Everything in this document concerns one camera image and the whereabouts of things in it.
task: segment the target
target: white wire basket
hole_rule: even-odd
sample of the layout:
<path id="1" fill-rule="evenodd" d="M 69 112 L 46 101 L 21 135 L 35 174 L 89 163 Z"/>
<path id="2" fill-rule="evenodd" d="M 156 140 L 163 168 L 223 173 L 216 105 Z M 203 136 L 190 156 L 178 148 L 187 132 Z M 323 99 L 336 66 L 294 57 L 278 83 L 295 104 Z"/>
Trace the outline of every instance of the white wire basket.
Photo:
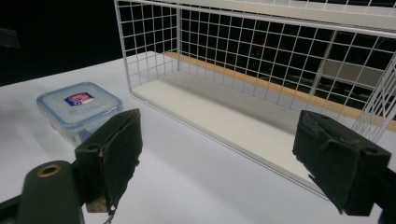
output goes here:
<path id="1" fill-rule="evenodd" d="M 141 98 L 139 88 L 176 76 L 168 84 L 189 83 L 195 87 L 183 88 L 205 98 L 231 95 L 255 119 L 274 106 L 282 116 L 267 119 L 271 125 L 295 124 L 304 109 L 374 142 L 396 132 L 394 1 L 115 0 L 115 7 L 129 89 Z"/>

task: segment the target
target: wooden strip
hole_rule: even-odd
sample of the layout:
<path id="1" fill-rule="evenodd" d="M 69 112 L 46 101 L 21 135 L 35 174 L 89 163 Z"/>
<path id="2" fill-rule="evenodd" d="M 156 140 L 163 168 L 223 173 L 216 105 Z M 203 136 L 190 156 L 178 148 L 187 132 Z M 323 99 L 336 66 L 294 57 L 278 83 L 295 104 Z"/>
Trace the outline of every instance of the wooden strip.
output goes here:
<path id="1" fill-rule="evenodd" d="M 174 52 L 165 52 L 166 56 L 171 57 L 171 58 L 177 58 L 177 54 Z M 193 59 L 191 57 L 185 56 L 185 55 L 180 55 L 180 59 L 182 62 L 184 63 L 189 63 L 189 64 L 193 64 L 196 66 L 200 66 L 203 67 L 207 70 L 210 71 L 215 71 L 218 73 L 222 73 L 224 75 L 227 75 L 229 77 L 233 77 L 233 78 L 237 78 L 239 80 L 243 80 L 249 84 L 252 85 L 256 85 L 277 93 L 281 93 L 285 96 L 289 96 L 291 98 L 294 98 L 296 100 L 299 100 L 301 102 L 305 102 L 320 108 L 324 108 L 326 110 L 332 111 L 334 113 L 337 114 L 341 114 L 345 117 L 351 118 L 351 119 L 357 119 L 359 117 L 359 115 L 361 114 L 361 110 L 347 106 L 347 105 L 341 105 L 338 104 L 336 102 L 332 102 L 332 101 L 327 101 L 323 98 L 314 96 L 314 95 L 310 95 L 308 93 L 305 92 L 301 92 L 301 91 L 296 91 L 287 87 L 282 87 L 278 84 L 269 82 L 269 81 L 265 81 L 256 77 L 251 77 L 248 76 L 246 74 L 243 73 L 239 73 L 236 72 L 234 70 L 228 69 L 228 68 L 224 68 L 224 67 L 220 67 L 217 65 L 214 65 L 213 63 L 206 63 L 197 59 Z M 388 130 L 395 132 L 396 133 L 396 121 L 393 120 L 389 126 L 388 126 Z"/>

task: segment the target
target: label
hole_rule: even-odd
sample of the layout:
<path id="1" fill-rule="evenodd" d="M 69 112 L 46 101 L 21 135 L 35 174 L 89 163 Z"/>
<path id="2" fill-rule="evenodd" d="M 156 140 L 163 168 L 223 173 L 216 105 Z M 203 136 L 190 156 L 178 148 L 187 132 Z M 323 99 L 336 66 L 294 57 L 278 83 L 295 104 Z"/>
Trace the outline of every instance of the label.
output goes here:
<path id="1" fill-rule="evenodd" d="M 64 99 L 69 105 L 74 106 L 74 105 L 83 105 L 83 104 L 87 104 L 88 102 L 93 100 L 93 96 L 91 96 L 89 93 L 87 92 L 81 92 L 81 93 L 77 93 L 74 95 L 71 95 L 69 97 L 67 97 L 66 99 Z"/>

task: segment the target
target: wire grid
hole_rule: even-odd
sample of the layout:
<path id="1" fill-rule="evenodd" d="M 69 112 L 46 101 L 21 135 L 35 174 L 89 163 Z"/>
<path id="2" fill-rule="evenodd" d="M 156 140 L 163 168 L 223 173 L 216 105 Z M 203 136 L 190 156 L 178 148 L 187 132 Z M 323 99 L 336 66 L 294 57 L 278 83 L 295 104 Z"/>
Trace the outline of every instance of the wire grid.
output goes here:
<path id="1" fill-rule="evenodd" d="M 290 5 L 296 0 L 234 0 L 235 2 L 249 2 L 249 3 L 276 3 L 282 5 Z M 363 7 L 393 7 L 396 8 L 396 2 L 394 0 L 297 0 L 300 2 L 312 2 L 322 4 L 337 4 L 344 6 L 363 6 Z"/>
<path id="2" fill-rule="evenodd" d="M 377 142 L 396 115 L 396 57 L 390 61 L 387 71 L 378 82 L 373 96 L 364 107 L 353 130 Z"/>
<path id="3" fill-rule="evenodd" d="M 115 1 L 115 7 L 130 91 L 175 72 L 177 59 L 164 53 L 177 51 L 176 10 L 122 1 Z"/>
<path id="4" fill-rule="evenodd" d="M 130 89 L 183 70 L 291 110 L 355 120 L 396 52 L 383 31 L 155 3 L 116 1 Z"/>

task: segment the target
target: white surface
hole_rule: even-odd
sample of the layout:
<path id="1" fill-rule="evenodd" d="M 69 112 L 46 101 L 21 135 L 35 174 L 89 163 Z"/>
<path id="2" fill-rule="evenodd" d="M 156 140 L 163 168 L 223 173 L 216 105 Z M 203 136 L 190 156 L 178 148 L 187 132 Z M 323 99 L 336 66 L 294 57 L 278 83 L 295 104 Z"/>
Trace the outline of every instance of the white surface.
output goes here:
<path id="1" fill-rule="evenodd" d="M 370 217 L 340 216 L 330 202 L 131 97 L 121 60 L 0 88 L 0 201 L 20 194 L 24 176 L 37 165 L 75 159 L 74 148 L 38 112 L 35 99 L 82 81 L 142 114 L 141 162 L 114 224 L 377 222 L 378 207 Z M 86 223 L 106 220 L 84 215 Z"/>
<path id="2" fill-rule="evenodd" d="M 291 152 L 299 118 L 296 111 L 185 72 L 140 86 L 133 94 L 321 193 Z"/>

